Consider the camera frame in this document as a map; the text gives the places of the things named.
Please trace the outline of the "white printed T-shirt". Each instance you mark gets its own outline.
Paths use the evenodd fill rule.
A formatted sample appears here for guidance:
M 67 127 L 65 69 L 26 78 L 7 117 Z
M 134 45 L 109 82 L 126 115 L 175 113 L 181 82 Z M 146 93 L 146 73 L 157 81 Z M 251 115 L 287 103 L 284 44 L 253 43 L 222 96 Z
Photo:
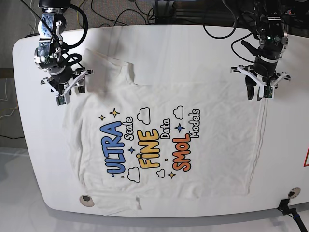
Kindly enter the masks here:
M 63 120 L 72 171 L 109 214 L 142 199 L 197 200 L 249 193 L 267 104 L 223 78 L 139 85 L 133 66 L 85 50 L 94 74 Z

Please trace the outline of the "red triangle sticker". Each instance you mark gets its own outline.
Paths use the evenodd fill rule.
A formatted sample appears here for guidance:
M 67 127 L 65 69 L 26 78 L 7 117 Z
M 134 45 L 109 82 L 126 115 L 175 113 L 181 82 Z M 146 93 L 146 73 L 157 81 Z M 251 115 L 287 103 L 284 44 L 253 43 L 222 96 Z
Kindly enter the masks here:
M 305 161 L 304 161 L 304 166 L 303 167 L 309 167 L 309 148 L 306 153 Z

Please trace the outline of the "aluminium frame stand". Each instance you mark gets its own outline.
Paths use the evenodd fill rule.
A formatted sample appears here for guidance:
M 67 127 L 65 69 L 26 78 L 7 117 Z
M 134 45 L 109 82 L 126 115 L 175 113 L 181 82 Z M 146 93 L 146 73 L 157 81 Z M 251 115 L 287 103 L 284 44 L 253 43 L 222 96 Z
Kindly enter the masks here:
M 175 19 L 175 0 L 153 0 L 151 1 L 154 20 L 157 25 L 172 24 Z

